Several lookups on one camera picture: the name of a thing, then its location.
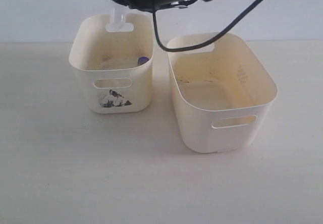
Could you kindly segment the blue-capped clear tube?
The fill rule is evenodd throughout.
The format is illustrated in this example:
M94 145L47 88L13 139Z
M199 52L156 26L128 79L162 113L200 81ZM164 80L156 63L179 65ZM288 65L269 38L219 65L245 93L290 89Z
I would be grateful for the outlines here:
M141 66L149 61L148 57L139 57L137 61L137 66Z
M125 25L126 13L125 7L115 4L111 13L110 23L106 26L108 32L117 32Z

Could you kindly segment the cream plastic bin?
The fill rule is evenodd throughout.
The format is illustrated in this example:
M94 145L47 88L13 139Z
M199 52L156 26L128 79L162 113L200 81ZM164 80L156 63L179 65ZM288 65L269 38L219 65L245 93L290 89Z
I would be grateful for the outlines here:
M89 108L99 114L145 109L152 97L153 29L145 15L127 14L131 31L108 32L110 15L84 20L69 54ZM137 66L139 57L149 61Z
M278 88L247 43L226 34L206 52L170 52L171 96L183 142L199 153L255 138Z

